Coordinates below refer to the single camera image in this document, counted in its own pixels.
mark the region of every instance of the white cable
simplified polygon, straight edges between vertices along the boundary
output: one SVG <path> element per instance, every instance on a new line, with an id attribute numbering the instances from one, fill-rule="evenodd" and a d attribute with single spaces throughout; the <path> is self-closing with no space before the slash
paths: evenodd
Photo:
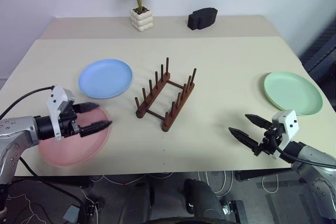
<path id="1" fill-rule="evenodd" d="M 169 178 L 170 176 L 172 176 L 174 173 L 170 173 L 169 175 L 165 176 L 165 177 L 156 177 L 152 174 L 148 174 L 148 176 L 152 177 L 152 178 L 157 178 L 157 179 L 165 179 L 165 178 Z"/>
<path id="2" fill-rule="evenodd" d="M 100 179 L 97 179 L 97 180 L 92 179 L 92 176 L 90 176 L 90 180 L 91 180 L 92 182 L 98 182 L 98 181 L 101 181 L 102 179 L 104 179 L 104 175 L 101 175 L 101 178 L 100 178 Z"/>
<path id="3" fill-rule="evenodd" d="M 233 185 L 233 170 L 231 171 L 231 182 L 230 182 L 229 189 L 224 194 L 222 194 L 222 195 L 216 195 L 216 196 L 217 197 L 223 197 L 223 196 L 227 195 L 230 192 L 230 190 L 232 188 L 232 185 Z"/>
<path id="4" fill-rule="evenodd" d="M 220 193 L 223 189 L 224 189 L 224 187 L 225 187 L 225 184 L 226 184 L 226 172 L 225 171 L 223 171 L 223 174 L 224 174 L 224 181 L 223 181 L 223 184 L 222 184 L 222 187 L 220 188 L 220 190 L 218 190 L 218 191 L 214 191 L 214 193 L 215 194 L 218 194 L 218 193 Z M 199 175 L 199 172 L 197 172 L 197 175 L 198 175 L 198 179 L 200 180 L 200 181 L 202 181 L 201 180 L 201 177 L 200 177 L 200 175 Z M 206 183 L 208 184 L 208 186 L 210 186 L 210 184 L 209 184 L 209 178 L 208 178 L 208 173 L 207 172 L 205 172 L 205 177 L 206 177 Z"/>
<path id="5" fill-rule="evenodd" d="M 23 220 L 23 221 L 21 222 L 21 224 L 23 224 L 25 221 L 26 221 L 26 224 L 28 224 L 28 223 L 30 222 L 30 220 L 32 219 L 32 217 L 34 217 L 34 216 L 36 216 L 36 218 L 37 218 L 39 221 L 43 222 L 44 224 L 47 224 L 47 222 L 46 222 L 45 220 L 42 220 L 37 214 L 35 214 L 35 213 L 33 212 L 32 208 L 31 208 L 30 200 L 27 199 L 27 195 L 26 195 L 26 194 L 21 194 L 21 195 L 19 195 L 19 196 L 14 196 L 14 197 L 11 197 L 10 195 L 8 195 L 9 200 L 11 200 L 11 199 L 15 199 L 15 198 L 19 198 L 19 197 L 22 197 L 22 196 L 25 196 L 26 201 L 28 201 L 28 204 L 29 204 L 29 210 L 30 210 L 30 212 L 31 212 L 31 216 L 29 216 L 27 219 Z"/>
<path id="6" fill-rule="evenodd" d="M 103 177 L 107 180 L 107 181 L 109 181 L 109 182 L 111 182 L 111 183 L 113 183 L 113 184 L 116 184 L 116 185 L 121 185 L 121 186 L 127 186 L 127 185 L 129 185 L 129 184 L 131 184 L 131 183 L 134 183 L 134 182 L 136 182 L 136 181 L 138 181 L 138 180 L 141 180 L 141 179 L 143 179 L 145 176 L 146 176 L 147 174 L 144 174 L 143 176 L 141 176 L 140 178 L 137 178 L 137 179 L 135 179 L 135 180 L 132 180 L 132 181 L 129 181 L 129 182 L 127 182 L 127 183 L 120 183 L 120 182 L 115 182 L 115 181 L 112 181 L 112 180 L 110 180 L 110 179 L 108 179 L 108 178 L 106 178 L 106 176 L 105 175 L 103 175 Z"/>
<path id="7" fill-rule="evenodd" d="M 98 209 L 97 209 L 97 206 L 96 206 L 96 204 L 91 200 L 91 199 L 89 199 L 88 198 L 88 196 L 86 196 L 86 194 L 84 193 L 84 191 L 82 190 L 82 193 L 84 194 L 84 197 L 85 197 L 85 199 L 87 199 L 88 201 L 90 201 L 94 206 L 95 206 L 95 211 L 96 211 L 96 223 L 98 224 L 99 222 L 98 222 Z"/>
<path id="8" fill-rule="evenodd" d="M 209 185 L 209 178 L 208 178 L 208 172 L 207 171 L 205 171 L 205 178 L 206 178 L 206 183 L 208 184 L 208 186 L 210 186 Z"/>
<path id="9" fill-rule="evenodd" d="M 224 189 L 224 187 L 225 187 L 225 183 L 226 183 L 226 171 L 223 171 L 223 174 L 224 174 L 223 185 L 222 185 L 222 187 L 220 188 L 220 190 L 218 190 L 218 191 L 214 191 L 214 193 L 216 193 L 216 194 L 220 193 L 220 192 Z"/>
<path id="10" fill-rule="evenodd" d="M 264 178 L 265 178 L 265 177 L 263 177 L 263 178 L 261 179 L 261 186 L 262 186 L 262 188 L 263 188 L 266 192 L 268 192 L 269 194 L 275 194 L 275 193 L 278 191 L 278 189 L 279 189 L 279 178 L 278 178 L 278 174 L 276 174 L 275 176 L 276 176 L 276 178 L 277 178 L 277 189 L 275 189 L 274 191 L 268 191 L 268 190 L 265 188 L 265 186 L 264 186 Z"/>

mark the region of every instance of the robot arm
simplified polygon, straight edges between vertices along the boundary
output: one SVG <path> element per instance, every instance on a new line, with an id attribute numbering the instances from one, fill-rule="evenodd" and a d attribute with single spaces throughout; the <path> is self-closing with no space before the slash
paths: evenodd
<path id="1" fill-rule="evenodd" d="M 229 128 L 232 135 L 258 156 L 261 152 L 280 157 L 296 170 L 310 186 L 320 215 L 336 219 L 336 158 L 311 146 L 292 140 L 299 126 L 294 110 L 277 113 L 272 122 L 257 115 L 245 115 L 253 124 L 267 131 L 258 144 L 246 133 Z"/>
<path id="2" fill-rule="evenodd" d="M 76 113 L 85 113 L 99 105 L 81 103 L 74 105 L 74 95 L 69 90 L 55 86 L 47 102 L 49 116 L 25 116 L 0 121 L 0 221 L 5 215 L 4 206 L 9 184 L 15 175 L 17 163 L 23 151 L 39 144 L 40 140 L 81 137 L 107 128 L 112 121 L 100 121 L 81 127 L 76 123 Z"/>

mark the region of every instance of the black cable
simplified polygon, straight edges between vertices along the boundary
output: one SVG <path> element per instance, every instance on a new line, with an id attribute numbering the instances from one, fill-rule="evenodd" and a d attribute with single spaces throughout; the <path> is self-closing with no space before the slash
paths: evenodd
<path id="1" fill-rule="evenodd" d="M 20 157 L 20 161 L 22 162 L 22 164 L 27 168 L 27 170 L 34 176 L 34 177 L 38 177 L 38 175 L 36 173 L 34 173 L 34 171 L 29 167 L 29 165 L 27 164 L 27 162 Z"/>
<path id="2" fill-rule="evenodd" d="M 277 145 L 277 142 L 275 140 L 275 137 L 271 138 L 271 144 L 273 145 L 273 147 L 280 152 L 281 155 L 285 156 L 286 158 L 289 158 L 291 160 L 297 161 L 297 162 L 301 162 L 303 164 L 307 164 L 307 165 L 314 165 L 314 166 L 320 166 L 320 167 L 325 167 L 325 168 L 332 168 L 332 169 L 336 169 L 336 165 L 330 165 L 330 164 L 324 164 L 324 163 L 318 163 L 318 162 L 313 162 L 313 161 L 309 161 L 309 160 L 304 160 L 304 159 L 300 159 L 298 157 L 294 157 L 286 152 L 284 152 L 282 149 L 279 148 L 279 146 Z"/>
<path id="3" fill-rule="evenodd" d="M 28 171 L 34 177 L 38 177 L 38 175 L 28 166 L 28 164 L 23 160 L 23 158 L 20 158 L 20 161 L 23 163 L 23 165 L 28 169 Z M 80 204 L 80 208 L 83 211 L 83 214 L 85 216 L 84 217 L 84 223 L 87 224 L 87 221 L 88 221 L 87 218 L 86 218 L 87 217 L 87 212 L 86 212 L 85 205 L 84 205 L 83 201 L 81 201 L 77 196 L 75 196 L 75 195 L 69 193 L 68 191 L 65 191 L 65 190 L 63 190 L 63 189 L 61 189 L 61 188 L 59 188 L 59 187 L 57 187 L 57 186 L 55 186 L 55 185 L 53 185 L 53 184 L 51 184 L 49 182 L 46 182 L 46 181 L 44 181 L 42 179 L 40 179 L 39 181 L 42 182 L 43 184 L 45 184 L 46 186 L 49 186 L 49 187 L 53 188 L 54 190 L 57 190 L 57 191 L 65 194 L 65 195 L 73 198 L 74 200 L 76 200 Z"/>
<path id="4" fill-rule="evenodd" d="M 45 88 L 41 88 L 41 89 L 36 89 L 36 90 L 33 90 L 25 95 L 23 95 L 22 97 L 20 97 L 19 99 L 17 99 L 15 102 L 13 102 L 1 115 L 0 115 L 0 120 L 16 105 L 18 104 L 20 101 L 22 101 L 23 99 L 25 99 L 26 97 L 30 96 L 31 94 L 34 94 L 34 93 L 37 93 L 37 92 L 41 92 L 41 91 L 44 91 L 44 90 L 53 90 L 55 86 L 50 86 L 50 87 L 45 87 Z M 38 177 L 38 175 L 29 167 L 29 165 L 26 163 L 26 161 L 20 157 L 20 161 L 23 163 L 23 165 L 27 168 L 27 170 L 34 176 L 34 177 Z M 49 182 L 46 182 L 46 181 L 43 181 L 43 180 L 40 180 L 43 184 L 75 199 L 79 204 L 80 204 L 80 207 L 82 208 L 82 211 L 83 211 L 83 214 L 84 214 L 84 223 L 87 224 L 88 220 L 87 220 L 87 213 L 86 213 L 86 209 L 85 209 L 85 206 L 83 204 L 83 202 L 78 198 L 76 197 L 75 195 L 57 187 L 57 186 L 54 186 L 52 184 L 50 184 Z"/>
<path id="5" fill-rule="evenodd" d="M 39 206 L 39 207 L 42 209 L 44 215 L 47 217 L 48 221 L 49 221 L 51 224 L 54 224 L 54 222 L 52 222 L 51 219 L 50 219 L 50 217 L 48 216 L 46 209 L 45 209 L 41 204 L 39 204 L 39 203 L 30 203 L 30 206 L 34 206 L 34 205 L 35 205 L 35 206 Z M 17 219 L 21 216 L 21 214 L 22 214 L 27 208 L 29 208 L 29 205 L 26 206 L 26 207 L 24 207 L 24 208 L 18 213 L 18 215 L 15 217 L 15 219 L 14 219 L 14 221 L 13 221 L 13 224 L 15 224 L 15 222 L 17 221 Z"/>
<path id="6" fill-rule="evenodd" d="M 22 97 L 20 97 L 19 99 L 17 99 L 15 102 L 13 102 L 1 115 L 0 115 L 0 120 L 15 106 L 17 105 L 20 101 L 22 101 L 23 99 L 25 99 L 26 97 L 30 96 L 31 94 L 35 94 L 37 92 L 41 92 L 44 90 L 48 90 L 51 89 L 53 90 L 55 86 L 50 86 L 50 87 L 45 87 L 45 88 L 41 88 L 41 89 L 36 89 L 33 90 L 25 95 L 23 95 Z"/>

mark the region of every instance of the wooden peg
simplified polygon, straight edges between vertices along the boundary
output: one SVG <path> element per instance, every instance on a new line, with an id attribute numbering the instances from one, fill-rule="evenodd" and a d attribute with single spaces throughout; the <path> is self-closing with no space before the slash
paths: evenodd
<path id="1" fill-rule="evenodd" d="M 172 102 L 172 111 L 171 111 L 171 116 L 175 115 L 175 102 Z"/>
<path id="2" fill-rule="evenodd" d="M 185 97 L 186 89 L 187 89 L 187 84 L 183 84 L 183 90 L 182 90 L 181 100 L 183 100 L 184 97 Z"/>
<path id="3" fill-rule="evenodd" d="M 177 95 L 177 102 L 176 102 L 176 107 L 177 108 L 180 106 L 180 100 L 181 100 L 181 92 L 179 92 L 178 95 Z"/>
<path id="4" fill-rule="evenodd" d="M 143 100 L 146 102 L 146 91 L 145 88 L 142 88 Z"/>
<path id="5" fill-rule="evenodd" d="M 166 114 L 165 114 L 165 117 L 164 117 L 164 124 L 167 124 L 168 115 L 169 115 L 169 113 L 168 113 L 168 112 L 166 112 Z"/>
<path id="6" fill-rule="evenodd" d="M 149 80 L 149 90 L 151 92 L 151 96 L 153 96 L 152 80 Z"/>
<path id="7" fill-rule="evenodd" d="M 136 107 L 139 109 L 139 108 L 140 108 L 140 105 L 139 105 L 139 100 L 138 100 L 137 97 L 135 98 L 135 103 L 136 103 Z"/>
<path id="8" fill-rule="evenodd" d="M 163 81 L 163 64 L 161 64 L 161 81 Z"/>
<path id="9" fill-rule="evenodd" d="M 194 68 L 194 72 L 193 72 L 193 76 L 191 78 L 190 85 L 194 83 L 195 74 L 196 74 L 196 68 Z"/>
<path id="10" fill-rule="evenodd" d="M 158 75 L 158 72 L 155 71 L 155 86 L 156 86 L 156 87 L 158 87 L 158 85 L 157 85 L 157 75 Z"/>
<path id="11" fill-rule="evenodd" d="M 168 73 L 168 64 L 169 64 L 169 58 L 166 59 L 166 74 Z"/>
<path id="12" fill-rule="evenodd" d="M 191 81 L 191 76 L 189 76 L 189 78 L 188 78 L 187 91 L 188 91 L 189 88 L 190 88 L 190 81 Z"/>

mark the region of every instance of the black sponge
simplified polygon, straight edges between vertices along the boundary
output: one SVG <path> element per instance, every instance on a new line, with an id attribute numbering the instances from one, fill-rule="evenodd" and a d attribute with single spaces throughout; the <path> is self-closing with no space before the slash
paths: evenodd
<path id="1" fill-rule="evenodd" d="M 203 8 L 194 11 L 189 15 L 188 27 L 191 30 L 201 30 L 212 25 L 216 20 L 217 10 L 215 8 Z"/>

